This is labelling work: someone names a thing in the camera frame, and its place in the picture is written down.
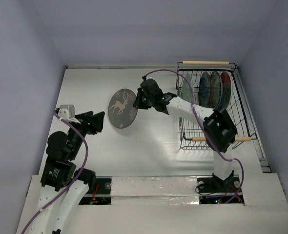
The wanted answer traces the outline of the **grey reindeer plate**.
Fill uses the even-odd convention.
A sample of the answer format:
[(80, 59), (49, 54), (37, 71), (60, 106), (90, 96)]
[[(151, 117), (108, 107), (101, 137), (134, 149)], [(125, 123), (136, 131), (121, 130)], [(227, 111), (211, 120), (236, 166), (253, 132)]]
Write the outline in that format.
[(133, 107), (136, 95), (130, 89), (120, 89), (111, 98), (108, 105), (110, 123), (118, 128), (129, 127), (135, 120), (138, 110)]

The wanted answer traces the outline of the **dark teal plate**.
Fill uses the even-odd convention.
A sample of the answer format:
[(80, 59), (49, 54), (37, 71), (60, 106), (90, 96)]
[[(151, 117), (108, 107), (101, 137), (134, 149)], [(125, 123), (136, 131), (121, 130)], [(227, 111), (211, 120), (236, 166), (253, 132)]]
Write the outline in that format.
[(199, 105), (209, 107), (210, 102), (210, 76), (208, 72), (203, 72), (199, 83)]

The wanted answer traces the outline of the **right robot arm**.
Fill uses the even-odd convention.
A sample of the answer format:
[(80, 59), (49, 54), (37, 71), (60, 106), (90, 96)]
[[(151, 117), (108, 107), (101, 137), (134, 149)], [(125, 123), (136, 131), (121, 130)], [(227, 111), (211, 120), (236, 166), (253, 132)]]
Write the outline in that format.
[(180, 117), (198, 125), (203, 131), (206, 143), (213, 150), (214, 170), (211, 189), (226, 192), (234, 177), (231, 145), (237, 129), (224, 108), (212, 109), (185, 101), (173, 93), (163, 93), (152, 78), (143, 78), (133, 104), (137, 109), (156, 111), (173, 117)]

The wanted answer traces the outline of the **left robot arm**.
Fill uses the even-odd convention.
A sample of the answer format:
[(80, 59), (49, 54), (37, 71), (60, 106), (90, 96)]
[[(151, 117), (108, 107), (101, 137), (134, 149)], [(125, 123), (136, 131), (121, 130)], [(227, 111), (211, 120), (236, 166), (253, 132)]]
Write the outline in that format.
[(75, 114), (73, 105), (61, 105), (54, 116), (69, 127), (47, 140), (47, 158), (40, 179), (37, 212), (23, 234), (62, 234), (86, 193), (97, 189), (96, 173), (86, 169), (89, 148), (87, 135), (103, 130), (104, 112)]

